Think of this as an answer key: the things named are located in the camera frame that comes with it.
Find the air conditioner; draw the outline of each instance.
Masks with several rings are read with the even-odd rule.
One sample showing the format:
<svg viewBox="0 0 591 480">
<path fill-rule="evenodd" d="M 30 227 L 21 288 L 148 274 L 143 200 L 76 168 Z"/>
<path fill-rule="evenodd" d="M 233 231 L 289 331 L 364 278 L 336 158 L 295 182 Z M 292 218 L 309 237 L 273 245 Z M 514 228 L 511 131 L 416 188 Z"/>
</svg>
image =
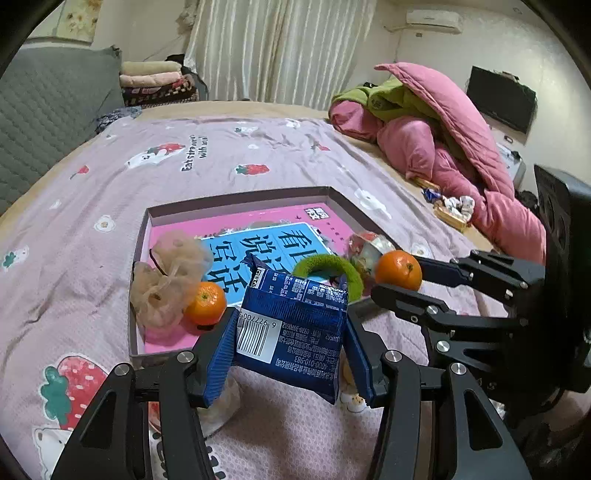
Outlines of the air conditioner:
<svg viewBox="0 0 591 480">
<path fill-rule="evenodd" d="M 446 10 L 411 9 L 407 11 L 407 24 L 447 33 L 462 33 L 463 18 Z"/>
</svg>

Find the tangerine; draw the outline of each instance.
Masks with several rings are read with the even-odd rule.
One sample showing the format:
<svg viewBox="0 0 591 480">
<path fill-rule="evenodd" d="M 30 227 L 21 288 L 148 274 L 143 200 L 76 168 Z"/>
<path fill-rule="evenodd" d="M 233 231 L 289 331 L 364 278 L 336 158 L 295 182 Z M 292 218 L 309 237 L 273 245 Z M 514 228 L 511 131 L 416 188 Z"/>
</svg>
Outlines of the tangerine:
<svg viewBox="0 0 591 480">
<path fill-rule="evenodd" d="M 417 291 L 423 281 L 423 272 L 411 254 L 404 250 L 392 250 L 378 260 L 375 281 Z"/>
<path fill-rule="evenodd" d="M 184 315 L 195 325 L 215 325 L 222 318 L 226 305 L 226 294 L 222 288 L 217 283 L 202 281 Z"/>
</svg>

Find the ceiling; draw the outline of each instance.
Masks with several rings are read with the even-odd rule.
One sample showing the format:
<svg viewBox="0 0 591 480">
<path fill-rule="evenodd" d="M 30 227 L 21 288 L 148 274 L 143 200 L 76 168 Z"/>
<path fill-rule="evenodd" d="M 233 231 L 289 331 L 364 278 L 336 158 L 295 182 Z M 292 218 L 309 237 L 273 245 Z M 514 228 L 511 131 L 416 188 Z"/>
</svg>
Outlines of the ceiling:
<svg viewBox="0 0 591 480">
<path fill-rule="evenodd" d="M 548 28 L 545 22 L 538 17 L 529 7 L 519 0 L 389 0 L 395 5 L 408 5 L 416 7 L 417 5 L 457 5 L 459 7 L 479 8 L 497 12 L 507 17 L 516 18 L 522 22 L 535 25 L 540 28 Z"/>
</svg>

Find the green blanket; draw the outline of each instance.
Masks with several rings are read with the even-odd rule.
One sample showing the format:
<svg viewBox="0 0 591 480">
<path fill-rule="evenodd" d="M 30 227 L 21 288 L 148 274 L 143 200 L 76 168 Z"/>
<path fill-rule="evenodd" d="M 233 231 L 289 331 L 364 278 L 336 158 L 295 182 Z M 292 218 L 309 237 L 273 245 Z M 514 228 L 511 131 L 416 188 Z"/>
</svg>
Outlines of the green blanket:
<svg viewBox="0 0 591 480">
<path fill-rule="evenodd" d="M 437 112 L 395 77 L 377 87 L 355 87 L 338 93 L 332 98 L 332 103 L 340 100 L 360 103 L 383 122 L 389 122 L 401 116 L 422 118 L 429 123 L 436 137 L 441 136 L 454 157 L 461 160 L 466 158 L 462 148 L 447 131 Z"/>
</svg>

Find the stack of folded blankets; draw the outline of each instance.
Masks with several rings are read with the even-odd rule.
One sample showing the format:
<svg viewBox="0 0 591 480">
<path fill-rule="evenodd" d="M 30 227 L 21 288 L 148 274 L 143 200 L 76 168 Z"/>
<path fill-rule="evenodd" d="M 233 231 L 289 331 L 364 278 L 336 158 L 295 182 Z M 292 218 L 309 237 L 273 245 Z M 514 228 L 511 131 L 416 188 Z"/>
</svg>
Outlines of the stack of folded blankets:
<svg viewBox="0 0 591 480">
<path fill-rule="evenodd" d="M 144 108 L 166 103 L 196 102 L 193 75 L 176 61 L 125 61 L 121 65 L 121 93 L 126 106 Z"/>
</svg>

